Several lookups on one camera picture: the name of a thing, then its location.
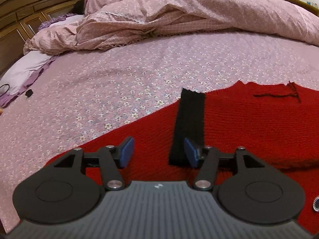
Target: black cloth strip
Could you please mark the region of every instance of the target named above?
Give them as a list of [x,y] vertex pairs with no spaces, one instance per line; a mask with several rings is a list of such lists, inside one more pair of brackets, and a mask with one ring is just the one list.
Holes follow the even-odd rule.
[[198,145],[204,145],[204,105],[204,93],[182,90],[168,158],[170,165],[189,166],[183,146],[185,137]]

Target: wooden headboard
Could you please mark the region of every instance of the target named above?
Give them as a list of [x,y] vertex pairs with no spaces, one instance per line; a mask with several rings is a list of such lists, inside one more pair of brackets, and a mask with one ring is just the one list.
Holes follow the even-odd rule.
[[42,22],[68,13],[79,0],[0,0],[0,77],[23,56]]

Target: pillowcase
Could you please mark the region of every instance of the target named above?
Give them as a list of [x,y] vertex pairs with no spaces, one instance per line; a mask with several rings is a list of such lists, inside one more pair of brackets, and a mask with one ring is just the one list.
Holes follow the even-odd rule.
[[83,15],[77,15],[77,14],[73,14],[73,13],[64,14],[62,16],[58,16],[56,18],[52,18],[49,21],[43,22],[40,25],[40,27],[38,28],[38,31],[41,31],[44,28],[50,27],[51,25],[54,25],[56,23],[59,23],[58,25],[69,24],[69,23],[73,23],[73,22],[78,21],[78,19],[82,20],[83,19]]
[[[70,24],[83,18],[83,15],[75,15],[51,25]],[[10,102],[24,93],[56,58],[58,56],[47,55],[40,51],[29,52],[20,58],[0,79],[0,86],[3,84],[10,85],[8,91],[8,86],[0,88],[0,96],[3,95],[0,97],[0,107],[8,106]]]

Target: pink comforter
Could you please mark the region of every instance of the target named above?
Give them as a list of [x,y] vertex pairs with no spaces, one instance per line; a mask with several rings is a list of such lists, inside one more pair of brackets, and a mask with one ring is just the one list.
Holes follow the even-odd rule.
[[319,45],[319,18],[283,0],[88,0],[86,15],[38,32],[24,52],[108,50],[150,36],[227,28]]

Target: purple ruffle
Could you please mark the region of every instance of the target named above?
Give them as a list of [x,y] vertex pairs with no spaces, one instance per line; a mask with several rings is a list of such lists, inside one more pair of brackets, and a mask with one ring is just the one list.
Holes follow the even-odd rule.
[[49,68],[51,63],[55,61],[59,55],[51,57],[51,59],[46,62],[41,68],[38,70],[35,70],[32,72],[30,77],[23,83],[21,86],[20,90],[15,93],[15,94],[4,94],[1,96],[3,93],[0,93],[0,107],[4,108],[7,107],[12,101],[14,101],[18,96],[20,96],[22,93],[24,93],[37,79],[38,77]]
[[41,31],[42,29],[49,27],[52,23],[65,21],[68,17],[74,16],[74,15],[77,15],[77,14],[75,14],[75,13],[67,13],[67,14],[64,14],[62,16],[58,16],[56,18],[52,18],[51,20],[49,20],[47,22],[43,22],[40,25],[40,27],[38,28],[38,31]]

